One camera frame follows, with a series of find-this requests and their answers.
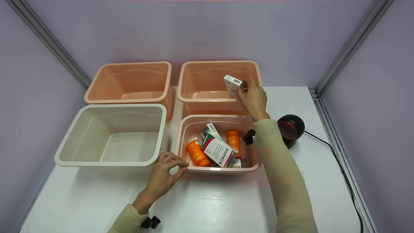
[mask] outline table surface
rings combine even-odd
[[[272,119],[300,116],[306,130],[327,141],[307,87],[265,87]],[[183,105],[175,100],[168,122],[175,151]],[[290,149],[302,172],[320,233],[359,232],[359,221],[344,178],[330,149],[303,135]],[[55,166],[21,233],[102,233],[146,185],[148,177],[110,178],[85,168]],[[150,214],[161,219],[151,232],[276,231],[276,211],[265,170],[246,175],[187,173],[158,199]]]

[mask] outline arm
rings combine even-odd
[[[248,92],[239,90],[238,99],[256,122],[254,143],[272,190],[277,233],[318,232],[301,172],[283,143],[277,122],[266,113],[266,92],[248,80]]]
[[[172,188],[178,179],[183,176],[188,165],[182,158],[173,153],[161,153],[152,169],[147,186],[138,194],[132,205],[125,206],[108,233],[142,232],[144,229],[140,225],[148,217],[148,211],[152,204]],[[179,166],[180,169],[177,173],[171,175],[169,170],[175,166]]]

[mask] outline sleeve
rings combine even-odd
[[[149,213],[141,215],[133,206],[128,204],[118,215],[108,233],[143,232],[144,229],[140,225],[148,216]]]
[[[277,233],[317,233],[302,174],[275,120],[255,123],[254,143],[265,167],[277,213]]]

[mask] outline metal frame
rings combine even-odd
[[[315,92],[318,96],[321,96],[333,81],[335,81],[339,73],[341,73],[393,1],[394,0],[373,0],[351,36],[345,42],[345,45],[339,51],[338,55],[316,86]]]
[[[20,18],[29,26],[37,37],[55,55],[62,65],[73,75],[73,77],[88,89],[91,84],[90,79],[76,64],[69,53],[63,48],[59,41],[53,36],[46,25],[40,20],[36,13],[30,8],[25,0],[6,0]]]
[[[349,192],[352,192],[355,197],[355,207],[358,209],[363,224],[364,224],[364,232],[366,233],[377,233],[378,230],[376,228],[375,222],[372,218],[372,215],[366,205],[365,199],[363,198],[362,192],[356,182],[354,173],[352,172],[351,166],[349,164],[347,155],[343,149],[342,143],[339,140],[338,134],[335,130],[335,127],[332,123],[332,120],[328,114],[325,104],[323,103],[322,99],[316,95],[315,90],[309,90],[313,103],[315,104],[316,110],[318,111],[319,118],[322,122],[323,127],[325,128],[325,132],[328,136],[329,143],[334,148],[336,155],[339,158],[340,165],[343,167],[345,171],[345,176],[348,178],[349,183],[351,184]]]

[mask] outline hand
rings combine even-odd
[[[247,80],[248,90],[244,93],[241,89],[237,90],[237,97],[241,106],[250,115],[254,122],[261,119],[270,119],[266,112],[267,96],[263,88],[253,82],[251,78]]]
[[[176,174],[171,175],[170,169],[179,166],[180,169]],[[162,152],[157,163],[152,168],[151,176],[145,189],[140,192],[133,202],[132,206],[137,209],[140,214],[148,213],[151,205],[162,195],[166,194],[172,186],[180,179],[189,164],[181,157],[171,152]]]

